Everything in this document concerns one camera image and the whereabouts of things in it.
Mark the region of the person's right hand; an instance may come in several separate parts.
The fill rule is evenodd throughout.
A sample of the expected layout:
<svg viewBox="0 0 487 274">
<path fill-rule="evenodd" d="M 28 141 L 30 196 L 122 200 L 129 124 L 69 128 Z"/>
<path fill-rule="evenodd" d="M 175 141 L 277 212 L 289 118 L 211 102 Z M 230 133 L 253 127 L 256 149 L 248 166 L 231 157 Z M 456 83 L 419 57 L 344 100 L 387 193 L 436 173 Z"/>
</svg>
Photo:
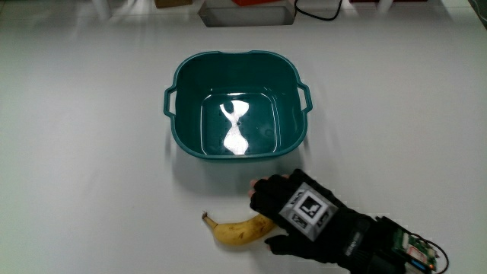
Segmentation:
<svg viewBox="0 0 487 274">
<path fill-rule="evenodd" d="M 288 232 L 265 240 L 273 254 L 336 263 L 351 273 L 371 271 L 378 243 L 374 219 L 348 208 L 300 169 L 251 186 L 250 208 Z"/>
</svg>

